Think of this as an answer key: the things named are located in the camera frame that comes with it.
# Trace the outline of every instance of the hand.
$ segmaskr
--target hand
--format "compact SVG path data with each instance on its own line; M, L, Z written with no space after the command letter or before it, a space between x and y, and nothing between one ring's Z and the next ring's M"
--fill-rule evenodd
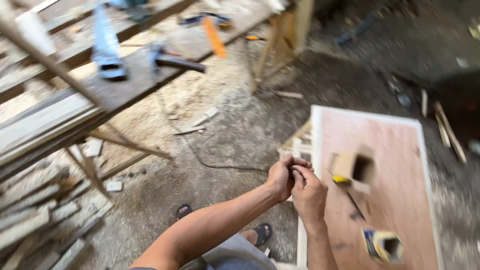
M271 187L278 202L283 202L291 195L295 180L293 178L292 165L300 165L313 173L312 163L302 158L294 158L287 154L281 160L277 161L268 171L268 180L265 183Z
M293 206L300 215L305 229L324 224L328 186L309 169L294 165L295 185L292 189Z

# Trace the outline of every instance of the hammer handle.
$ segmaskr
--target hammer handle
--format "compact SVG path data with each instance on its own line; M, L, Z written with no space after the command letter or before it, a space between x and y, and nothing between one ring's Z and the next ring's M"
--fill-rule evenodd
M205 73L205 69L206 69L205 65L189 62L181 59L176 59L176 58L157 59L156 62L158 65L179 67L179 68L184 68L188 70L195 70L201 73Z

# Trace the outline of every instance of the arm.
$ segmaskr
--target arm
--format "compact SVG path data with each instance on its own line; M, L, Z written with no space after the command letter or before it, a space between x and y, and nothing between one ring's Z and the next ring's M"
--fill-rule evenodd
M130 268L177 270L221 244L272 206L290 197L294 180L289 170L293 164L312 167L303 159L285 156L270 168L265 184L179 220L158 237Z
M302 166L293 169L293 204L307 231L308 269L338 270L324 220L328 187L311 170Z

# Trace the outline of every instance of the person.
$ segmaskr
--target person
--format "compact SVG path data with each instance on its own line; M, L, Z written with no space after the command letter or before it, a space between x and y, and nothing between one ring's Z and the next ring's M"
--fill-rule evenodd
M275 163L265 184L230 201L191 212L179 208L179 220L130 265L131 270L178 270L201 258L210 270L276 270L255 244L272 235L268 223L236 234L274 205L293 196L308 241L309 270L338 270L324 221L328 187L312 164L290 154Z

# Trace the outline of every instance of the gray shorts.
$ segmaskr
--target gray shorts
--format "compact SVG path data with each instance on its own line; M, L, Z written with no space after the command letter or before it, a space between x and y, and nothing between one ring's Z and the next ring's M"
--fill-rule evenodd
M181 270L277 270L272 261L243 236L236 234ZM136 267L130 270L155 270Z

